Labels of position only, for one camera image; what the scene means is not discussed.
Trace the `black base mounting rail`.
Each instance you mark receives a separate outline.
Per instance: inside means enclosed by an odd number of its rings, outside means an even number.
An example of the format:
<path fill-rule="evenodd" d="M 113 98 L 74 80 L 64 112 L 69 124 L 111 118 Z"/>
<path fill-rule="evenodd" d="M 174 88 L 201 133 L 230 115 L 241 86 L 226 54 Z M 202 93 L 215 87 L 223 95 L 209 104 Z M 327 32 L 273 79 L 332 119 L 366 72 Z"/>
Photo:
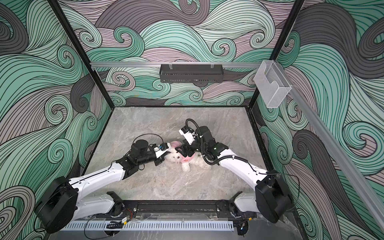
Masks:
<path fill-rule="evenodd" d="M 255 218 L 258 214 L 272 223 L 276 223 L 281 216 L 294 207 L 287 198 L 271 201 L 255 201 L 238 197 L 231 200 L 204 201 L 128 201 L 113 199 L 84 199 L 75 207 L 73 220 L 87 216 L 98 218 L 131 218 L 140 214 L 213 214 L 218 218 L 229 220 Z"/>

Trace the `pink knitted bear sweater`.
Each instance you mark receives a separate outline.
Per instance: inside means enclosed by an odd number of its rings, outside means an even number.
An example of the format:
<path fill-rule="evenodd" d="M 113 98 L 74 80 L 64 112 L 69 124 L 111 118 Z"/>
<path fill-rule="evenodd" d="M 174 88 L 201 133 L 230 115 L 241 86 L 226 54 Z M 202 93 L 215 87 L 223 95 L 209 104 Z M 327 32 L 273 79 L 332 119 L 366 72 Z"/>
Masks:
<path fill-rule="evenodd" d="M 170 145 L 170 153 L 167 155 L 170 161 L 175 163 L 189 163 L 193 160 L 195 152 L 191 151 L 185 144 L 179 141 L 172 141 Z"/>

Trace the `aluminium rail back wall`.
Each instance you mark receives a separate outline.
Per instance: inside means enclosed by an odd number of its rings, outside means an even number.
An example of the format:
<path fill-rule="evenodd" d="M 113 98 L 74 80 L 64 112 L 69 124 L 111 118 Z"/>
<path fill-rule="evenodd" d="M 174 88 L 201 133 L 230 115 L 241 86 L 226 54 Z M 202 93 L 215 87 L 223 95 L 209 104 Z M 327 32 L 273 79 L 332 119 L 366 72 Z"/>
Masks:
<path fill-rule="evenodd" d="M 222 65 L 223 68 L 258 68 L 262 63 L 247 63 L 247 62 L 90 62 L 92 68 L 160 68 L 161 65 L 168 65 L 170 68 L 173 65 Z"/>

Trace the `black enclosure corner post right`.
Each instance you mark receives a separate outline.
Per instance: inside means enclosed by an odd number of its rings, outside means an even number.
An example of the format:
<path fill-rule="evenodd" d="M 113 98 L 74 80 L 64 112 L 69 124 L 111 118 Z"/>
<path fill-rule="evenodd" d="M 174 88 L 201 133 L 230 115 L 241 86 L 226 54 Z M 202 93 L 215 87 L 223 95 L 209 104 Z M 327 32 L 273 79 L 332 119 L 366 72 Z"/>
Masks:
<path fill-rule="evenodd" d="M 282 33 L 280 34 L 278 41 L 276 43 L 276 46 L 274 47 L 274 50 L 270 56 L 270 61 L 275 61 L 277 62 L 277 58 L 286 42 L 288 39 L 288 36 L 292 30 L 292 27 L 300 13 L 301 8 L 304 5 L 304 1 L 294 1 L 293 7 L 288 15 L 288 18 L 286 19 L 283 28 L 282 28 Z M 255 93 L 253 94 L 253 97 L 251 98 L 251 101 L 249 103 L 249 108 L 252 109 L 255 106 L 257 97 L 261 96 L 258 88 L 255 90 Z"/>

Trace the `aluminium rail right wall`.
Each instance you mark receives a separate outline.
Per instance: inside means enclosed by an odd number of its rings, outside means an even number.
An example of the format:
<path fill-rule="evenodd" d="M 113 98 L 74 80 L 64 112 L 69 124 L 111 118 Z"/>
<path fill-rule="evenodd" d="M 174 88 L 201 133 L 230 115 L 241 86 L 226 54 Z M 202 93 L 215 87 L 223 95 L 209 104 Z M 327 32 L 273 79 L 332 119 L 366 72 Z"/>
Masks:
<path fill-rule="evenodd" d="M 307 103 L 305 96 L 299 91 L 297 85 L 292 83 L 282 65 L 279 63 L 275 63 L 275 65 L 277 72 L 282 75 L 283 80 L 291 88 L 290 93 L 293 99 L 302 110 L 302 113 L 307 117 L 309 123 L 314 127 L 314 130 L 325 145 L 328 153 L 337 162 L 338 166 L 344 172 L 345 176 L 355 189 L 357 195 L 361 198 L 371 216 L 375 219 L 377 225 L 381 230 L 383 230 L 384 203 L 382 199 L 377 195 L 371 185 L 367 182 L 367 179 L 357 169 L 352 159 L 348 156 L 340 143 L 335 139 L 321 118 Z"/>

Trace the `black perforated wall tray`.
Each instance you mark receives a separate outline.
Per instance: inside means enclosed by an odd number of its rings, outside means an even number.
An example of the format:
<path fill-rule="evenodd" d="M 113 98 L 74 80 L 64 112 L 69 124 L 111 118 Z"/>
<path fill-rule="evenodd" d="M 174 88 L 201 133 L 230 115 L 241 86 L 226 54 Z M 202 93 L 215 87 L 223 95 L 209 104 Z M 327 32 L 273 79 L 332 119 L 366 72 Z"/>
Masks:
<path fill-rule="evenodd" d="M 163 83 L 220 83 L 224 79 L 222 65 L 161 65 L 160 80 Z"/>

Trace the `clear plastic wall bin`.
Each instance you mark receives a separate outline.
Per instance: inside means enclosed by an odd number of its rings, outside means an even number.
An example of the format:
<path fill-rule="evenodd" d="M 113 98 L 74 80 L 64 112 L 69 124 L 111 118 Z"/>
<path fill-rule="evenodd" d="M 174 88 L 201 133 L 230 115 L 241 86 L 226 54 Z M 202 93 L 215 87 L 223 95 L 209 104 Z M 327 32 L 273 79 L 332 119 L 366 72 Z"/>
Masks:
<path fill-rule="evenodd" d="M 275 61 L 262 61 L 254 82 L 268 109 L 278 108 L 292 87 L 283 66 Z"/>

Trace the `black enclosure corner post left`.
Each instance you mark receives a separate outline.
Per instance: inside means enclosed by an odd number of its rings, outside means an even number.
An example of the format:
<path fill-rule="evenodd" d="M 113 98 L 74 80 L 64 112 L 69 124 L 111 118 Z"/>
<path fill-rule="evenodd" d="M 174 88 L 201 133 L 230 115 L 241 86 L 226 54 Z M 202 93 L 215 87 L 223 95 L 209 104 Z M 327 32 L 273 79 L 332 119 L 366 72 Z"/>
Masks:
<path fill-rule="evenodd" d="M 107 104 L 109 105 L 109 107 L 113 111 L 115 109 L 115 105 L 114 105 L 112 99 L 110 98 L 106 88 L 104 87 L 103 82 L 101 81 L 99 74 L 95 70 L 92 69 L 91 61 L 88 58 L 86 52 L 84 51 L 80 41 L 76 37 L 76 34 L 75 34 L 73 28 L 71 27 L 68 19 L 66 18 L 62 8 L 60 7 L 59 2 L 48 0 L 48 3 L 50 5 L 51 9 L 53 10 L 54 14 L 56 15 L 57 19 L 59 20 L 64 31 L 66 32 L 67 36 L 69 37 L 71 43 L 74 45 L 75 50 L 79 54 L 81 60 L 85 64 L 85 66 L 86 66 L 88 72 L 90 73 L 92 79 L 94 80 L 96 86 L 99 88 L 104 99 L 107 101 Z"/>

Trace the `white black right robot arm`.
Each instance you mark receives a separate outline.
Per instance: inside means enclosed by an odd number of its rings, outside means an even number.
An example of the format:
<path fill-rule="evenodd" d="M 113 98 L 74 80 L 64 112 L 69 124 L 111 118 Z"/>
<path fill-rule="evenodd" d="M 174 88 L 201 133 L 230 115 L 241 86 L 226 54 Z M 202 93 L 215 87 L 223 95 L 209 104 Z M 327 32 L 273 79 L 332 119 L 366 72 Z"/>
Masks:
<path fill-rule="evenodd" d="M 282 173 L 258 168 L 239 157 L 228 146 L 216 142 L 206 126 L 195 131 L 184 126 L 179 133 L 184 140 L 177 151 L 184 157 L 199 152 L 206 164 L 230 170 L 254 189 L 253 194 L 240 193 L 234 198 L 236 210 L 259 213 L 269 222 L 277 223 L 294 207 L 294 198 Z"/>

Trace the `aluminium rail wall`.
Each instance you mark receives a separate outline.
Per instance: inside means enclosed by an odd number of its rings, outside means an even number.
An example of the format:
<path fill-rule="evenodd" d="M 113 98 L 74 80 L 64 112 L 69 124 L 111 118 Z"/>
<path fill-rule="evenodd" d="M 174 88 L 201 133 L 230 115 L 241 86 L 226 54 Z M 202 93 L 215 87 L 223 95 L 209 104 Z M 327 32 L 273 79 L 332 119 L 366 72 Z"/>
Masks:
<path fill-rule="evenodd" d="M 292 83 L 282 65 L 279 63 L 275 63 L 275 65 L 277 72 L 282 75 L 283 80 L 291 88 L 290 93 L 293 99 L 302 110 L 302 113 L 307 117 L 309 123 L 314 127 L 314 130 L 325 145 L 328 153 L 337 162 L 338 166 L 344 172 L 345 176 L 355 189 L 357 195 L 361 198 L 371 216 L 375 219 L 377 225 L 381 230 L 383 230 L 384 203 L 382 199 L 377 195 L 371 185 L 367 182 L 367 179 L 357 169 L 352 159 L 348 156 L 340 143 L 335 139 L 321 118 L 307 103 L 305 96 L 299 91 L 297 85 Z"/>
<path fill-rule="evenodd" d="M 160 68 L 161 65 L 168 65 L 170 68 L 173 65 L 222 65 L 223 68 L 258 68 L 262 63 L 247 63 L 247 62 L 90 62 L 92 68 Z"/>

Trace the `white plush teddy bear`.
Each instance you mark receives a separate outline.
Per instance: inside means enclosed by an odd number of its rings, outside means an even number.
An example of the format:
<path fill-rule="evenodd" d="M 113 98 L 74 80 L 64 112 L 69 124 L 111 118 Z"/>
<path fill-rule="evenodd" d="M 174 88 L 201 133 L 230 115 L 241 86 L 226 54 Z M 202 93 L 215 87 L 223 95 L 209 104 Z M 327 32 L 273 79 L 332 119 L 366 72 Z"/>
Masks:
<path fill-rule="evenodd" d="M 183 172 L 189 172 L 190 165 L 196 165 L 204 170 L 211 169 L 211 166 L 204 161 L 200 152 L 194 152 L 191 157 L 184 157 L 182 154 L 177 152 L 176 147 L 180 147 L 181 145 L 182 143 L 179 141 L 170 142 L 171 147 L 168 149 L 169 154 L 165 156 L 165 160 L 170 163 L 180 165 Z"/>

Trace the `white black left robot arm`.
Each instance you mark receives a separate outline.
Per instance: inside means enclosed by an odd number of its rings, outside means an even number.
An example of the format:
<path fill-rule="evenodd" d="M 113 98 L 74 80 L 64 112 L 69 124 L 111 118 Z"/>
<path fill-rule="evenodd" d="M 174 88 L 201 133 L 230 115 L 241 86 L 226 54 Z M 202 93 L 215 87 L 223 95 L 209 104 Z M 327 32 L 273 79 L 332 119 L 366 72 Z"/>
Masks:
<path fill-rule="evenodd" d="M 101 170 L 76 178 L 58 177 L 52 181 L 35 205 L 34 212 L 48 234 L 53 234 L 71 221 L 97 214 L 122 210 L 122 203 L 113 194 L 90 198 L 88 195 L 111 184 L 127 179 L 140 166 L 154 162 L 159 165 L 168 155 L 170 143 L 159 146 L 138 140 L 122 158 Z"/>

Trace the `black enclosure corner post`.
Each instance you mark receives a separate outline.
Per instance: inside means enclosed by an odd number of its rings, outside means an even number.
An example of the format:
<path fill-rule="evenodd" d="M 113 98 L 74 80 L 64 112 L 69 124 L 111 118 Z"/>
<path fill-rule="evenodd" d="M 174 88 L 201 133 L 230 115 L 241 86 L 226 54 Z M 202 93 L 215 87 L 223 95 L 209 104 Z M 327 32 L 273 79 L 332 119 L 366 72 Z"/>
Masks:
<path fill-rule="evenodd" d="M 270 56 L 270 61 L 275 61 L 277 62 L 277 58 L 286 42 L 288 39 L 288 36 L 292 30 L 292 27 L 300 13 L 301 8 L 304 5 L 304 1 L 294 1 L 293 7 L 288 15 L 288 18 L 286 19 L 283 28 L 282 28 L 282 33 L 280 34 L 278 41 L 276 43 L 276 46 L 274 47 L 274 50 Z M 261 96 L 258 88 L 255 90 L 255 93 L 253 94 L 253 97 L 251 98 L 251 101 L 249 103 L 249 108 L 252 109 L 255 106 L 257 97 Z"/>
<path fill-rule="evenodd" d="M 51 9 L 53 10 L 54 14 L 56 15 L 57 19 L 59 20 L 64 31 L 66 32 L 67 36 L 69 37 L 71 43 L 74 45 L 75 50 L 79 54 L 81 60 L 85 64 L 85 66 L 86 66 L 88 72 L 90 73 L 92 79 L 94 80 L 96 86 L 99 88 L 104 99 L 107 101 L 107 104 L 109 105 L 109 107 L 113 111 L 115 109 L 115 105 L 114 105 L 112 99 L 110 98 L 106 88 L 104 87 L 103 82 L 101 81 L 99 74 L 95 70 L 92 69 L 91 61 L 88 58 L 86 52 L 84 51 L 80 41 L 76 37 L 76 34 L 75 34 L 73 28 L 71 27 L 68 19 L 66 18 L 62 8 L 60 7 L 59 2 L 48 0 L 48 3 L 50 5 Z"/>

